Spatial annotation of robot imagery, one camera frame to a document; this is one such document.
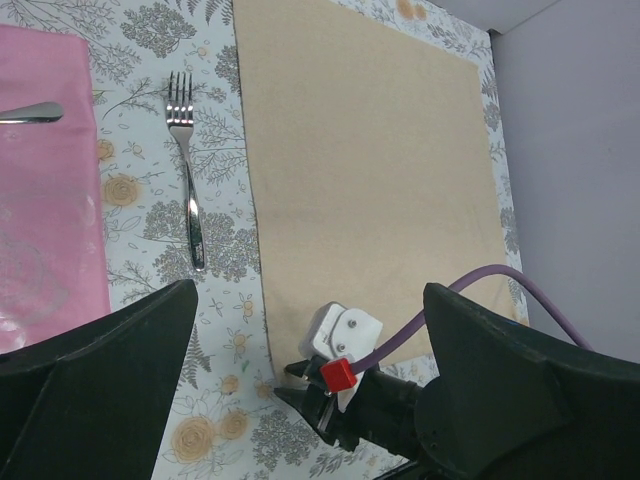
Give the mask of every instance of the floral tablecloth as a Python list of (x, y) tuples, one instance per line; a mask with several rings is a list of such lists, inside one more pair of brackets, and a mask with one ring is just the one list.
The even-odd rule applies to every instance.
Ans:
[[(520, 268), (489, 36), (423, 0), (337, 3), (479, 66), (507, 262)], [(367, 479), (401, 462), (369, 444), (354, 453), (325, 446), (272, 394), (231, 0), (4, 0), (0, 22), (89, 42), (113, 309), (177, 279), (198, 284), (153, 479)], [(190, 267), (183, 164), (162, 116), (171, 70), (193, 72), (197, 88), (201, 273)], [(525, 318), (524, 296), (510, 285)], [(388, 371), (420, 383), (437, 375), (431, 356)]]

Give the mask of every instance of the pink cloth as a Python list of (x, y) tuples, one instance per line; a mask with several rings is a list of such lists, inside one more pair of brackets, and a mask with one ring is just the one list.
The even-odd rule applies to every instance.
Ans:
[(45, 101), (64, 117), (0, 125), (0, 353), (110, 311), (87, 43), (0, 25), (0, 111)]

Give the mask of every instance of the red block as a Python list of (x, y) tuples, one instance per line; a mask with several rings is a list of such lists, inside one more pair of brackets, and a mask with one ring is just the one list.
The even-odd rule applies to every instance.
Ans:
[(358, 382), (346, 358), (339, 358), (323, 365), (320, 367), (320, 373), (331, 393), (347, 390)]

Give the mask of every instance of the cable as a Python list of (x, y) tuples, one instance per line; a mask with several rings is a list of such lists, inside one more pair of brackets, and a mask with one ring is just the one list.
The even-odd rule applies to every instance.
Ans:
[[(549, 297), (547, 297), (538, 286), (527, 278), (522, 272), (508, 267), (506, 265), (487, 265), (477, 268), (466, 275), (463, 275), (458, 280), (449, 285), (449, 289), (454, 292), (460, 292), (467, 288), (469, 285), (477, 282), (478, 280), (489, 277), (491, 275), (506, 275), (513, 278), (520, 285), (522, 285), (551, 315), (551, 317), (558, 323), (567, 335), (575, 342), (579, 347), (585, 350), (593, 350), (589, 342), (576, 330), (571, 324), (569, 319), (563, 315), (563, 313), (556, 307)], [(416, 333), (420, 327), (425, 325), (424, 310), (420, 311), (409, 323), (398, 330), (393, 337), (380, 345), (377, 349), (371, 352), (366, 357), (361, 358), (357, 362), (351, 364), (351, 370), (354, 374), (364, 372), (366, 369), (373, 367), (379, 363), (383, 358), (387, 357), (391, 352), (395, 351), (403, 343), (405, 343), (411, 336)]]

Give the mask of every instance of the beige placemat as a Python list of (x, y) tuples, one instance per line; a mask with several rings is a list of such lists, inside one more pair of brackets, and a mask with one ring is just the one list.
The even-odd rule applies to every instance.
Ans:
[[(276, 372), (335, 300), (387, 339), (448, 284), (505, 261), (476, 66), (328, 0), (234, 0)], [(465, 292), (513, 318), (506, 281)], [(389, 362), (430, 351), (426, 329)]]

